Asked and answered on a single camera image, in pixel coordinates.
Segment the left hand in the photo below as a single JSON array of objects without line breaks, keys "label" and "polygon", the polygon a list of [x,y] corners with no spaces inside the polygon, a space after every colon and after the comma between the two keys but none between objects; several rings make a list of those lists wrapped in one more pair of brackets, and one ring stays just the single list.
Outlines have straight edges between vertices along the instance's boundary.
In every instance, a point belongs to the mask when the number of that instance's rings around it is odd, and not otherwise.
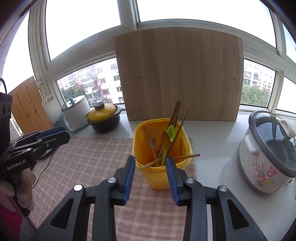
[{"label": "left hand", "polygon": [[16,198],[22,208],[33,211],[34,200],[32,196],[32,186],[36,181],[36,176],[30,168],[26,168],[13,175],[13,181],[16,186]]}]

